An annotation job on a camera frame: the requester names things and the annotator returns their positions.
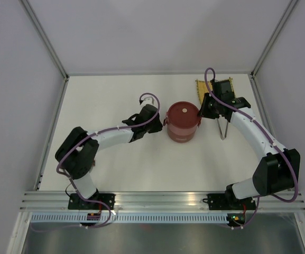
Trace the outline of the red steel bowl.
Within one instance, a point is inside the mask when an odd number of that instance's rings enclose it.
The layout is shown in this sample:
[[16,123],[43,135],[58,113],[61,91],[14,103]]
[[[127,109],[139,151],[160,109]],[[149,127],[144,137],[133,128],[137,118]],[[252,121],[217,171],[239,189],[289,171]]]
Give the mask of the red steel bowl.
[[186,143],[190,141],[197,130],[197,126],[188,129],[176,128],[173,125],[168,125],[167,133],[171,140],[177,143]]
[[201,123],[198,108],[186,101],[172,104],[166,112],[163,125],[172,136],[190,136]]

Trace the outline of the metal tongs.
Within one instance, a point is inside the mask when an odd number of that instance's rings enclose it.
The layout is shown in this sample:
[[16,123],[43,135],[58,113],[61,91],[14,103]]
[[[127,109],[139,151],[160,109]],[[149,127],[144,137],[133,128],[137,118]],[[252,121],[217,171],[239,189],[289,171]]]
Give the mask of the metal tongs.
[[220,139],[222,141],[224,141],[227,138],[229,122],[227,120],[224,121],[224,127],[225,127],[224,129],[222,128],[220,119],[216,119],[216,123],[217,123],[217,127],[218,127],[218,132],[220,135]]

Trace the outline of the red lid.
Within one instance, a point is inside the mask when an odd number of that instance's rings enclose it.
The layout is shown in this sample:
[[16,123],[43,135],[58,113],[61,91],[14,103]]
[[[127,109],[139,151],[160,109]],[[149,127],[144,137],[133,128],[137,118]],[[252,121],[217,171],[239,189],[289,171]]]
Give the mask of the red lid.
[[176,102],[167,111],[168,123],[179,128],[191,128],[200,122],[198,108],[185,101]]

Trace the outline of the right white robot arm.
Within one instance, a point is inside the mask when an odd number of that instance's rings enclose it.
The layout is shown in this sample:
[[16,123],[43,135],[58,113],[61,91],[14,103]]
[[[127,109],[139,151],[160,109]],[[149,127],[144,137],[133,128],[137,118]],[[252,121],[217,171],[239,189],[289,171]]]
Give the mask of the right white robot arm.
[[300,154],[296,149],[287,149],[257,120],[250,103],[243,97],[236,97],[232,80],[212,80],[208,83],[196,80],[197,94],[202,118],[226,119],[246,139],[255,152],[259,163],[253,176],[226,187],[224,202],[236,209],[246,200],[254,197],[273,196],[290,188],[294,194],[284,202],[293,202],[298,197]]

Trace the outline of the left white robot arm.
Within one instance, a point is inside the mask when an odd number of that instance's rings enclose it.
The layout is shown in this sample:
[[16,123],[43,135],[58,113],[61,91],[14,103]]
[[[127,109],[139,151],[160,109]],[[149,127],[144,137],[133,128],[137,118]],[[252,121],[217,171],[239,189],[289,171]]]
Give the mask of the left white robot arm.
[[145,104],[139,113],[123,120],[118,127],[94,133],[80,126],[72,129],[54,155],[59,163],[57,172],[66,174],[76,190],[75,194],[69,195],[68,209],[105,209],[100,204],[104,199],[99,197],[90,175],[97,152],[118,144],[132,143],[147,133],[160,132],[162,128],[159,109]]

